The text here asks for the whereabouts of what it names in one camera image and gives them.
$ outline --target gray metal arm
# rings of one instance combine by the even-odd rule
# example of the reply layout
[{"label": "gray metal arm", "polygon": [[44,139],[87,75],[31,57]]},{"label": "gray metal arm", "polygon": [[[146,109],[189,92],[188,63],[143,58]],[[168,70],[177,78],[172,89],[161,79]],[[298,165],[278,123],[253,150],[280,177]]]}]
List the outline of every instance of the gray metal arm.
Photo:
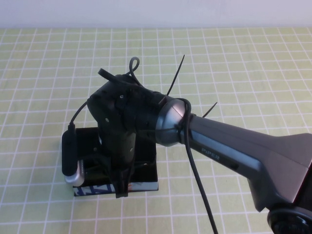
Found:
[{"label": "gray metal arm", "polygon": [[312,161],[311,134],[275,137],[193,116],[190,135],[192,149],[248,179],[258,211],[293,203]]}]

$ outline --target black cable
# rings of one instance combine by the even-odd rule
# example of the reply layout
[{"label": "black cable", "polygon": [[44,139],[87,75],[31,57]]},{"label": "black cable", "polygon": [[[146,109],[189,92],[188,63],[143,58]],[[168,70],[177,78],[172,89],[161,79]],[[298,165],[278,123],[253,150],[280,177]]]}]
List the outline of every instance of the black cable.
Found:
[{"label": "black cable", "polygon": [[215,107],[216,104],[217,104],[217,102],[203,115],[203,118],[206,117],[210,113],[210,111],[213,110],[213,108]]},{"label": "black cable", "polygon": [[174,86],[174,84],[175,84],[175,81],[176,81],[177,75],[179,74],[179,71],[180,71],[180,68],[181,68],[181,66],[182,66],[184,57],[185,57],[185,55],[183,55],[183,58],[182,58],[181,63],[180,63],[180,65],[179,65],[179,68],[177,69],[177,71],[176,71],[176,73],[175,73],[175,78],[174,78],[174,80],[173,80],[172,83],[171,83],[171,86],[170,86],[170,88],[169,88],[169,90],[168,90],[168,92],[167,92],[167,96],[169,95],[169,93],[171,92],[171,90],[172,90],[172,88],[173,88],[173,86]]},{"label": "black cable", "polygon": [[[133,62],[136,61],[136,66],[133,68]],[[126,73],[126,75],[130,75],[133,78],[133,80],[138,84],[138,86],[143,86],[140,81],[138,81],[137,77],[134,74],[134,71],[138,68],[140,64],[140,59],[138,57],[133,57],[130,59],[129,62],[129,72]]]},{"label": "black cable", "polygon": [[72,120],[70,121],[69,124],[73,124],[76,117],[78,116],[78,114],[80,113],[80,111],[87,105],[87,102],[85,102],[84,104],[82,104],[82,106],[79,107],[79,109],[76,111],[76,113],[74,114],[74,116],[72,117]]},{"label": "black cable", "polygon": [[211,211],[209,201],[207,199],[204,187],[200,181],[200,177],[199,177],[199,174],[198,174],[198,171],[197,171],[194,159],[193,159],[191,147],[190,147],[189,128],[190,128],[190,117],[191,117],[191,110],[192,110],[191,103],[184,98],[178,98],[178,99],[183,101],[186,105],[186,112],[184,114],[184,144],[185,144],[186,153],[187,153],[187,156],[189,158],[190,165],[191,165],[192,171],[194,173],[195,180],[197,182],[200,194],[203,198],[203,201],[204,201],[204,204],[205,204],[205,207],[207,210],[207,214],[208,214],[208,217],[209,217],[209,220],[211,223],[211,227],[213,229],[214,234],[218,234],[218,230],[217,230],[216,225],[215,225],[214,216],[213,216],[213,213]]}]

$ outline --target white wall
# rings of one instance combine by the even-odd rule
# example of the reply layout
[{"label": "white wall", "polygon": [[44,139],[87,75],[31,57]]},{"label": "white wall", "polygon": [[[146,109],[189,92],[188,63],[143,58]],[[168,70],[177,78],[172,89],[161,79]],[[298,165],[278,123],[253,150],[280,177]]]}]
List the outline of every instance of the white wall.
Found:
[{"label": "white wall", "polygon": [[312,26],[312,0],[2,0],[0,27]]}]

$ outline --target yellow-green checkered surface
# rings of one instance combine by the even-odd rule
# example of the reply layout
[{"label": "yellow-green checkered surface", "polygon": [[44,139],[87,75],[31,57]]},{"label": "yellow-green checkered surface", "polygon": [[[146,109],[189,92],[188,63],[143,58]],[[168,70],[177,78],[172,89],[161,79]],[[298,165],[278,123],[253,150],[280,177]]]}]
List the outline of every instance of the yellow-green checkered surface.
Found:
[{"label": "yellow-green checkered surface", "polygon": [[[60,140],[76,109],[132,56],[146,88],[193,113],[274,136],[312,130],[312,28],[0,29],[0,233],[212,233],[182,145],[157,147],[159,191],[73,198]],[[78,127],[96,126],[82,111]],[[245,178],[195,153],[220,233],[269,234]]]}]

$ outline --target robotic arm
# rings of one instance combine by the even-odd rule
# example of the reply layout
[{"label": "robotic arm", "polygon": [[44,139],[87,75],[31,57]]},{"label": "robotic arm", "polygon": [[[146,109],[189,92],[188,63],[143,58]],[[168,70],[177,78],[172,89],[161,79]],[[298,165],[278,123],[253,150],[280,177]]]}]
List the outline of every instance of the robotic arm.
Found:
[{"label": "robotic arm", "polygon": [[[116,197],[127,196],[136,138],[166,147],[181,143],[247,178],[256,209],[270,210],[275,234],[312,233],[311,134],[275,137],[198,117],[183,99],[144,88],[133,72],[99,74],[109,82],[86,105],[98,125],[97,160]],[[84,168],[75,132],[71,122],[63,135],[62,170],[68,183],[80,186]]]}]

